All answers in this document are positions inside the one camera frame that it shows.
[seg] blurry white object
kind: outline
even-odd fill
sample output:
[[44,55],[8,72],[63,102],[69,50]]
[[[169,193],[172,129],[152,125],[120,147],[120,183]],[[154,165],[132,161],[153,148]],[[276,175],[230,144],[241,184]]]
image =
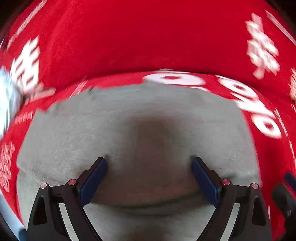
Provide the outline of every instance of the blurry white object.
[[0,68],[0,140],[19,111],[22,95],[4,67]]

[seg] metal screw head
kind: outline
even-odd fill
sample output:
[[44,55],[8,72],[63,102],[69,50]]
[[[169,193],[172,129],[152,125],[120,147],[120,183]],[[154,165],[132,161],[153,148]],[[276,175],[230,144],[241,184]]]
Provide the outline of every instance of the metal screw head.
[[75,179],[71,179],[71,180],[69,180],[69,182],[68,182],[68,184],[69,185],[74,185],[76,183],[76,180]]
[[224,184],[225,186],[230,185],[230,181],[228,179],[224,179],[222,180],[222,184]]
[[44,188],[46,188],[47,187],[47,184],[46,183],[42,183],[41,185],[40,185],[40,188],[41,189],[44,189]]
[[259,186],[258,186],[258,184],[257,184],[257,183],[252,183],[252,188],[254,188],[254,189],[258,189],[258,188],[259,188]]

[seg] gray felt surface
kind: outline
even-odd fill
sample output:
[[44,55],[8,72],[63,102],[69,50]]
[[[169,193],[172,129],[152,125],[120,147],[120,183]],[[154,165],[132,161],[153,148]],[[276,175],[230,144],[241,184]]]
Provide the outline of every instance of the gray felt surface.
[[260,182],[248,127],[233,102],[157,83],[87,90],[35,114],[17,160],[25,224],[41,183],[63,185],[99,156],[108,173],[84,209],[108,241],[198,238],[214,208],[191,174],[192,156],[234,184]]

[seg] white chinese character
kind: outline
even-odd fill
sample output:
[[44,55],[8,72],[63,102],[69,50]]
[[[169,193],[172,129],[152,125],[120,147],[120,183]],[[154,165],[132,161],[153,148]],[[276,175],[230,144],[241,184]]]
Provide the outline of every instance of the white chinese character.
[[247,55],[250,56],[251,62],[258,68],[253,75],[257,79],[264,77],[264,71],[271,71],[276,75],[279,71],[279,64],[275,56],[279,55],[273,41],[263,33],[262,21],[259,16],[252,13],[252,20],[247,21],[247,30],[251,34],[251,40],[248,40]]
[[40,51],[37,44],[38,36],[24,45],[19,57],[14,58],[11,64],[11,77],[23,94],[31,93],[38,84]]
[[47,88],[44,89],[43,83],[39,83],[36,88],[34,89],[34,92],[31,93],[31,95],[26,99],[25,104],[28,104],[29,102],[52,96],[55,94],[56,89],[55,88]]
[[291,75],[291,84],[289,85],[290,90],[290,96],[292,100],[296,101],[296,70],[292,69],[292,75]]
[[15,151],[15,146],[12,142],[8,145],[4,143],[1,148],[0,154],[0,185],[4,188],[6,192],[9,192],[9,180],[11,179],[11,157]]

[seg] red cloth with white text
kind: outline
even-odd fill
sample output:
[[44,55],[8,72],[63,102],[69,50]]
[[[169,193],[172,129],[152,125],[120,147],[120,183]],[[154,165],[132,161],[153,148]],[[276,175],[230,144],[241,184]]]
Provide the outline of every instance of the red cloth with white text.
[[[273,237],[279,237],[283,217],[270,193],[286,171],[295,172],[296,110],[290,98],[295,63],[291,31],[263,0],[35,0],[12,25],[7,50],[0,53],[0,66],[6,66],[31,97],[0,142],[1,164],[6,168],[0,173],[0,189],[21,219],[16,160],[37,108],[46,110],[88,87],[138,84],[153,74],[142,71],[169,68],[218,74],[252,87],[274,118],[268,112],[259,115],[271,118],[280,129],[281,138],[277,139],[254,125],[252,117],[258,114],[259,102],[257,107],[249,103],[253,112],[242,110],[258,155]],[[240,99],[217,77],[193,75],[206,82],[200,87],[227,99]]]

